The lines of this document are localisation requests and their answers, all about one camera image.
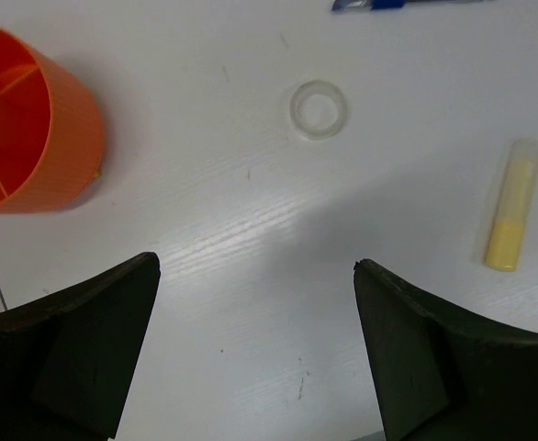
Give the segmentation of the pale yellow highlighter marker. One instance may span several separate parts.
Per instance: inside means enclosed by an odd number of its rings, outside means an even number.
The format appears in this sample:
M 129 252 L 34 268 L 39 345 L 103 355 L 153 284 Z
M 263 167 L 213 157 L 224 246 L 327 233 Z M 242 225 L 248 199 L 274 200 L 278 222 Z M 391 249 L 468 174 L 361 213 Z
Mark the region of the pale yellow highlighter marker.
M 538 141 L 522 138 L 510 148 L 493 220 L 485 264 L 497 271 L 517 269 L 538 176 Z

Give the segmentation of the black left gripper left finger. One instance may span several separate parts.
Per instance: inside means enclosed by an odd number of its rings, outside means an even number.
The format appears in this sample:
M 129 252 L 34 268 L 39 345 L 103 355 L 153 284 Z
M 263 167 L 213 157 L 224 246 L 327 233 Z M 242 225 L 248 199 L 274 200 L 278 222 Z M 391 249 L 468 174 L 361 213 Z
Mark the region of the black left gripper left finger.
M 0 440 L 116 437 L 160 277 L 141 253 L 0 313 Z

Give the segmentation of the blue ballpoint pen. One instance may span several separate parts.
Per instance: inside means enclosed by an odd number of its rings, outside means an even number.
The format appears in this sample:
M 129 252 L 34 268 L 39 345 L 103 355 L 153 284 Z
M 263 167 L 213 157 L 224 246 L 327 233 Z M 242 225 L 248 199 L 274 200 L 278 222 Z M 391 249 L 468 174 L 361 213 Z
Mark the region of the blue ballpoint pen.
M 335 0 L 331 12 L 341 14 L 356 11 L 397 10 L 406 6 L 468 5 L 486 3 L 488 0 Z

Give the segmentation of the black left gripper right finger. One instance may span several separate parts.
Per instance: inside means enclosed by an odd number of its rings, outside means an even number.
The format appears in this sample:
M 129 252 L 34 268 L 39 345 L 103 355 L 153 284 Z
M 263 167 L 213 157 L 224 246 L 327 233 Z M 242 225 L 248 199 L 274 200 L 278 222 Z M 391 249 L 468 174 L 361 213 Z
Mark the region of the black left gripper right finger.
M 538 333 L 371 260 L 353 284 L 386 439 L 538 440 Z

